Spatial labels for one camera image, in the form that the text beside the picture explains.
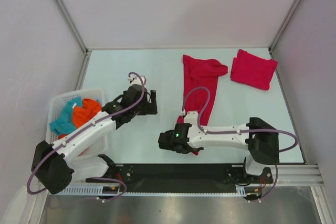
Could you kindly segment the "magenta t shirt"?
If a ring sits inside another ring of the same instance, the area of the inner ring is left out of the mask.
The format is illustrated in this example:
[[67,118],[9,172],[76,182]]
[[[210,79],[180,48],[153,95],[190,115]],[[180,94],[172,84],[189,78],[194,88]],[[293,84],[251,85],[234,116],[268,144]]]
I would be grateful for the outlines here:
[[184,91],[182,111],[197,111],[200,125],[206,126],[215,103],[218,79],[228,67],[216,59],[194,59],[183,55]]
[[230,78],[234,82],[268,91],[277,66],[275,60],[263,59],[239,49],[233,59]]

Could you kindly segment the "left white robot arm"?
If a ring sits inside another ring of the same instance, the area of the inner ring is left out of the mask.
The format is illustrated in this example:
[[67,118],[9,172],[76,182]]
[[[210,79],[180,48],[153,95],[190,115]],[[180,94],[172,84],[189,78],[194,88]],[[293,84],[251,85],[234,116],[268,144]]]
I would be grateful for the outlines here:
[[147,90],[140,84],[129,88],[114,100],[106,103],[91,120],[52,144],[40,142],[31,166],[32,177],[36,177],[51,194],[63,191],[70,183],[78,180],[100,178],[110,182],[116,169],[105,154],[79,158],[79,155],[110,132],[129,123],[137,115],[156,115],[156,91]]

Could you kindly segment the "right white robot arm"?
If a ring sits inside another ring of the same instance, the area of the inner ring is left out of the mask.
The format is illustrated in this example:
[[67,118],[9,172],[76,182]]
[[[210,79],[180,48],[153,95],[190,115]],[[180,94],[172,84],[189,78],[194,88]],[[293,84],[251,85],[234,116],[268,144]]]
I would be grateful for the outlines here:
[[184,122],[160,134],[159,148],[179,154],[198,153],[205,147],[232,147],[248,152],[244,158],[243,179],[254,183],[266,166],[279,164],[279,133],[256,117],[241,125],[213,127],[200,125],[197,115],[184,116]]

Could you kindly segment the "white plastic laundry basket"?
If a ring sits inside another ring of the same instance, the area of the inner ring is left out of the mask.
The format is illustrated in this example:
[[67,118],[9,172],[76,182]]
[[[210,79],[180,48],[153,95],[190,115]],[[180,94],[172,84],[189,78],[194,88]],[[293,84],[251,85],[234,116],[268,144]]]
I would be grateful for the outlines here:
[[73,108],[83,106],[84,99],[91,99],[99,102],[100,105],[106,103],[104,91],[100,88],[81,89],[63,93],[54,97],[49,106],[46,142],[53,143],[65,133],[74,131],[72,123]]

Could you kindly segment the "folded magenta t shirt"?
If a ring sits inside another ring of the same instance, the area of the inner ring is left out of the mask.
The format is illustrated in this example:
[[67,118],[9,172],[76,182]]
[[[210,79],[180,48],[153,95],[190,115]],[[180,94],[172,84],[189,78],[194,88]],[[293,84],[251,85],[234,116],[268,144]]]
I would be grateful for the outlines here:
[[233,59],[230,78],[234,82],[268,91],[277,66],[275,60],[263,59],[239,49]]

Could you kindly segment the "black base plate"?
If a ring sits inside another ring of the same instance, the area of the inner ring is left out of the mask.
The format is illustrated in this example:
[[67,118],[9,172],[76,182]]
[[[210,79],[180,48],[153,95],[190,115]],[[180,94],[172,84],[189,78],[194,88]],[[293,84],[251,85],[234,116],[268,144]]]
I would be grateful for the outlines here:
[[236,164],[116,164],[104,178],[121,179],[126,186],[143,185],[166,187],[200,187],[201,184],[235,184],[238,186],[264,185],[274,182],[269,167],[259,176],[245,173],[243,165]]

